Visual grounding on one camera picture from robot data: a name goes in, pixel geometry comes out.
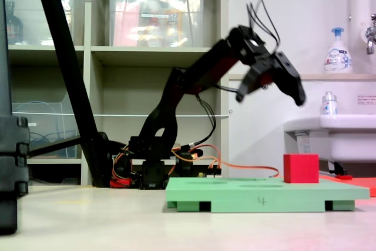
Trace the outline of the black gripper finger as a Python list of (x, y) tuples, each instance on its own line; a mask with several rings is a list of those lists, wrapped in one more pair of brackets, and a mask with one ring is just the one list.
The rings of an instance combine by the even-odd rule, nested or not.
[(259, 71), (250, 68), (244, 76), (236, 93), (236, 101), (242, 102), (244, 97), (260, 88), (265, 88), (272, 83), (272, 75), (269, 71)]
[(306, 101), (300, 74), (283, 52), (273, 55), (273, 82), (282, 93), (290, 96), (297, 106), (303, 106)]

